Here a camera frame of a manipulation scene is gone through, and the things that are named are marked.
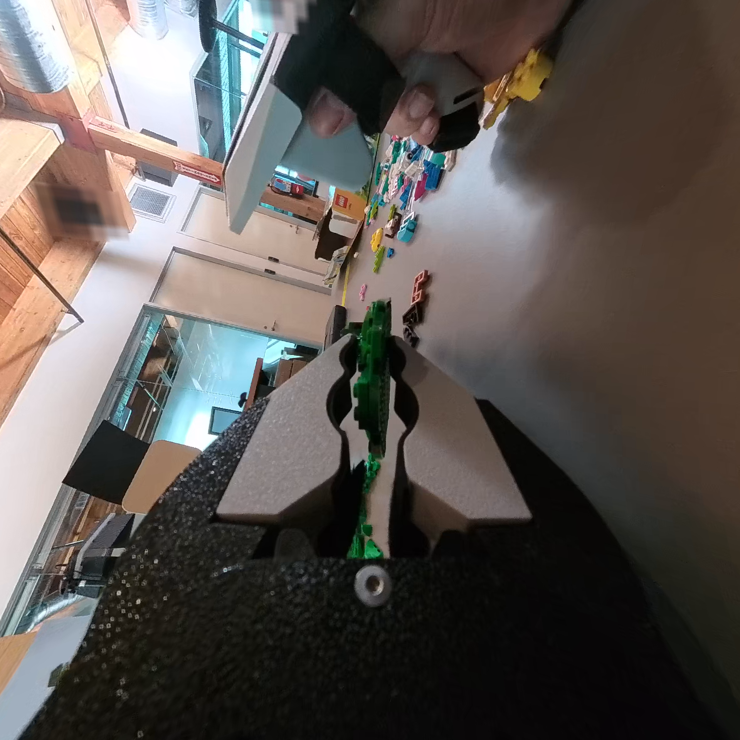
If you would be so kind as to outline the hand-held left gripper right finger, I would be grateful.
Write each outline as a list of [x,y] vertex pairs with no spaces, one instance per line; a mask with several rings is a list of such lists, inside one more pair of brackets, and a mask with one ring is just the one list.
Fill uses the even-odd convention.
[[478,402],[401,338],[388,345],[394,480],[391,558],[427,557],[448,532],[524,525],[531,510]]

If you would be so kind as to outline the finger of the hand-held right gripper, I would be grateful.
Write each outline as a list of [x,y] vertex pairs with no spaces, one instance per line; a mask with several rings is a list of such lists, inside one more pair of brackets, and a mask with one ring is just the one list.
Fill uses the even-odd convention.
[[274,81],[290,40],[284,32],[269,35],[224,162],[227,219],[237,235],[261,202],[301,125],[301,108]]
[[286,139],[286,148],[277,167],[300,172],[310,180],[335,187],[363,187],[373,157],[356,121],[329,138],[318,137],[301,115],[277,115],[277,127]]

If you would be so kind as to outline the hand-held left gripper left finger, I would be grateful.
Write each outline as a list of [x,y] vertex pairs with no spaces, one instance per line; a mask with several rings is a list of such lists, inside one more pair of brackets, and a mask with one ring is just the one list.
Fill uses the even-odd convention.
[[268,396],[217,506],[219,523],[304,532],[321,557],[344,558],[360,507],[341,422],[351,413],[357,338],[345,335]]

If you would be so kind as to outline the green brick model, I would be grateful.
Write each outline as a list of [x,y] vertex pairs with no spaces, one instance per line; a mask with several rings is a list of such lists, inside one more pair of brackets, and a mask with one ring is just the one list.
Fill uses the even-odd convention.
[[352,388],[354,419],[368,440],[368,452],[382,459],[386,451],[390,413],[391,372],[388,343],[392,330],[392,301],[372,302],[363,322],[350,322],[341,332],[357,340],[358,377]]

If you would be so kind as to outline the pile of green bricks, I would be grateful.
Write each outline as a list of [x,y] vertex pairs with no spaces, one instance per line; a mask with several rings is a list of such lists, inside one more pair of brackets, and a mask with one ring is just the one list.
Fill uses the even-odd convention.
[[373,539],[373,525],[368,521],[368,498],[380,471],[381,459],[369,452],[363,464],[359,511],[353,537],[346,553],[348,560],[382,560],[384,558],[382,549]]

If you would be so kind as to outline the grey desk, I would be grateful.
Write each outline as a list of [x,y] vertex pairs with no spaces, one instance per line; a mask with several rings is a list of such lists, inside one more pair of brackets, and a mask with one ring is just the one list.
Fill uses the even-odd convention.
[[463,150],[417,236],[346,292],[431,273],[419,352],[598,509],[738,738],[739,3],[585,2],[553,75]]

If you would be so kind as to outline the person's right hand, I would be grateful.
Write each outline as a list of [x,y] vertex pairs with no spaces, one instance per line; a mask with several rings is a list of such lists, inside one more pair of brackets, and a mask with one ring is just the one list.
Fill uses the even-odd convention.
[[[357,24],[394,62],[415,52],[457,55],[483,83],[490,83],[541,45],[565,16],[569,1],[373,1],[357,5]],[[385,131],[429,145],[440,115],[434,88],[407,87]],[[313,133],[330,138],[355,121],[355,112],[319,89],[306,114]]]

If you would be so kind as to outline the yellow toy box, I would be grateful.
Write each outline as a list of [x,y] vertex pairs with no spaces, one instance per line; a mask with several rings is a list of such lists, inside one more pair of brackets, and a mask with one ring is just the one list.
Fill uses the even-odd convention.
[[331,197],[332,215],[360,222],[365,220],[368,196],[364,191],[351,192],[335,187]]

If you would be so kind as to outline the red warning label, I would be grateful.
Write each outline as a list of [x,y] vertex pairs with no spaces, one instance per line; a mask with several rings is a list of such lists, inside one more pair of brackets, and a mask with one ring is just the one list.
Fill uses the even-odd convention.
[[176,160],[172,161],[172,169],[174,172],[178,172],[180,174],[186,175],[190,178],[199,180],[201,182],[210,183],[216,187],[223,186],[223,177],[221,174],[210,172],[207,170],[202,170],[202,169],[190,166],[187,163],[176,161]]

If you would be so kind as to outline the pile of colourful bricks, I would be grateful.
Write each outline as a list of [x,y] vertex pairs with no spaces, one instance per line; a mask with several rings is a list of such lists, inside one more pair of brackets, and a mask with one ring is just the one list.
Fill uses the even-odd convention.
[[398,244],[410,244],[419,225],[415,207],[439,190],[445,173],[457,164],[458,150],[434,152],[413,138],[392,136],[368,182],[363,224],[371,230],[371,251],[378,272]]

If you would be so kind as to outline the brown cardboard box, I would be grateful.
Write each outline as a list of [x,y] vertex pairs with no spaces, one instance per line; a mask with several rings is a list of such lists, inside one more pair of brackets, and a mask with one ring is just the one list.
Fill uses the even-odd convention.
[[343,214],[336,215],[333,208],[328,208],[314,234],[314,258],[330,261],[339,249],[353,245],[361,227],[361,221]]

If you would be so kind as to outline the stack of paper booklets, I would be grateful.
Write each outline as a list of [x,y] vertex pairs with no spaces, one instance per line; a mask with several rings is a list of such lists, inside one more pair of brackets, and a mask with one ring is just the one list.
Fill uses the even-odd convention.
[[328,266],[326,269],[326,273],[323,276],[323,285],[329,289],[332,289],[335,282],[338,279],[338,276],[340,274],[340,271],[348,257],[348,255],[351,255],[352,253],[352,246],[347,245],[344,247],[341,247],[339,249],[336,249],[328,262]]

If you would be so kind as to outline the studio light panel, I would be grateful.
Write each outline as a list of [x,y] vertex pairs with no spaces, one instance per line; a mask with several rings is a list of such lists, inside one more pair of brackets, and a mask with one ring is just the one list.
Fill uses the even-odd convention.
[[[102,421],[64,478],[64,484],[96,500],[122,507],[150,444]],[[98,599],[134,530],[132,513],[108,513],[73,551],[64,594]]]

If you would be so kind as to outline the yellow bricks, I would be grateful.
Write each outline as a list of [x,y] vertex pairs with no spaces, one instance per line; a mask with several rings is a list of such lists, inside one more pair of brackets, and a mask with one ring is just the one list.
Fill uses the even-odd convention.
[[515,100],[535,100],[552,71],[553,60],[545,51],[531,49],[513,70],[487,84],[483,89],[483,99],[488,108],[480,121],[482,128],[492,128]]

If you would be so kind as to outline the wall vent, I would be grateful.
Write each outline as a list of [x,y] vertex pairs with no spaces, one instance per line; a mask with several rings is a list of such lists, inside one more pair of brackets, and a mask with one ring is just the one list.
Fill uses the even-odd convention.
[[166,223],[170,217],[176,197],[142,183],[135,183],[128,193],[129,203],[137,217]]

